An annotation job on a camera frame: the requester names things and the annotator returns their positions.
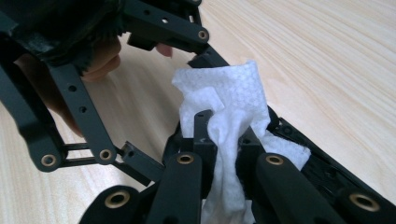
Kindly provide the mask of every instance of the finger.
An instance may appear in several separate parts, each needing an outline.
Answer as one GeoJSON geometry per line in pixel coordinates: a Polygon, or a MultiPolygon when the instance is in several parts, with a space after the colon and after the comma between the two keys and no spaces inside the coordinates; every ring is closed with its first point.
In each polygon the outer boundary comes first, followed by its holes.
{"type": "Polygon", "coordinates": [[[26,78],[44,102],[44,105],[60,115],[70,129],[81,136],[81,131],[73,120],[64,98],[56,88],[48,67],[30,54],[22,55],[15,64],[25,74],[26,78]]]}
{"type": "Polygon", "coordinates": [[[84,76],[81,79],[84,81],[88,81],[88,82],[98,81],[98,80],[104,78],[109,72],[118,68],[119,66],[120,66],[120,56],[116,55],[103,67],[101,67],[100,69],[98,69],[94,72],[89,73],[88,76],[84,76]]]}
{"type": "Polygon", "coordinates": [[[163,56],[165,56],[165,57],[170,57],[170,58],[172,58],[172,55],[173,55],[172,47],[167,46],[167,45],[162,44],[162,43],[159,43],[159,44],[157,45],[157,47],[155,47],[155,48],[156,48],[156,50],[157,50],[158,52],[161,53],[161,55],[163,55],[163,56]]]}
{"type": "Polygon", "coordinates": [[[121,44],[118,38],[109,39],[97,42],[93,46],[93,61],[91,66],[86,72],[83,73],[84,77],[88,77],[92,72],[101,69],[104,64],[107,64],[115,56],[120,53],[121,44]]]}

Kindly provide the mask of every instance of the wooden table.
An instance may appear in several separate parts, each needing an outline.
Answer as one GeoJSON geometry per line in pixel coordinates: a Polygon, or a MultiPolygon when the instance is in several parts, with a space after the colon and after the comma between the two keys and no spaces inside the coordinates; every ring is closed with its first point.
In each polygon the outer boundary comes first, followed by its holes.
{"type": "MultiPolygon", "coordinates": [[[[230,64],[257,61],[279,116],[396,203],[394,1],[206,0],[201,15],[230,64]]],[[[114,143],[159,160],[182,101],[171,79],[192,55],[120,55],[120,68],[87,88],[114,143]]],[[[143,188],[109,166],[40,173],[2,105],[0,118],[0,223],[77,223],[102,190],[143,188]]],[[[65,141],[83,141],[55,118],[65,141]]]]}

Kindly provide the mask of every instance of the hand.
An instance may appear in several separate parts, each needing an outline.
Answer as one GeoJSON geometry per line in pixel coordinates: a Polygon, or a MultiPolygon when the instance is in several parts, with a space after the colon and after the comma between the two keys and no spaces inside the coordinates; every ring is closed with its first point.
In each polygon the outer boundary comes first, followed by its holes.
{"type": "MultiPolygon", "coordinates": [[[[120,49],[120,41],[117,38],[97,42],[93,48],[92,65],[82,73],[82,80],[98,81],[116,69],[120,65],[120,49]]],[[[159,44],[156,49],[162,55],[172,57],[171,47],[159,44]]],[[[22,55],[15,64],[26,75],[46,107],[61,116],[74,133],[82,136],[62,95],[50,77],[48,67],[30,54],[22,55]]]]}

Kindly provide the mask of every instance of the wood grain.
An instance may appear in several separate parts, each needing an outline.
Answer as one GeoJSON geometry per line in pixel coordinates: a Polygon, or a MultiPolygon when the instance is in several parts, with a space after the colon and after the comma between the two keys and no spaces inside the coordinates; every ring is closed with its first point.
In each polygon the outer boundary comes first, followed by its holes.
{"type": "MultiPolygon", "coordinates": [[[[394,1],[211,0],[201,16],[230,64],[258,62],[279,116],[396,203],[394,1]]],[[[192,56],[125,44],[120,56],[120,68],[87,89],[117,146],[128,140],[159,160],[182,101],[170,82],[192,56]]],[[[54,117],[65,141],[83,140],[54,117]]],[[[2,105],[0,126],[0,223],[77,223],[102,190],[143,188],[108,166],[40,173],[2,105]]]]}

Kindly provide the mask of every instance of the white tissue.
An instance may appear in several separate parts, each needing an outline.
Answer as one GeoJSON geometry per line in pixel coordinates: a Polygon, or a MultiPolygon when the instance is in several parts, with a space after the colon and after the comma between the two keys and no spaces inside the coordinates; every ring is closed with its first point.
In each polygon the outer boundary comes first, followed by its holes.
{"type": "Polygon", "coordinates": [[[218,146],[212,188],[202,211],[202,223],[254,222],[236,176],[238,138],[251,126],[267,152],[288,157],[301,169],[310,156],[307,148],[266,131],[270,122],[258,69],[253,61],[238,66],[179,69],[173,84],[184,95],[180,107],[183,136],[193,137],[194,115],[213,111],[207,129],[218,146]]]}

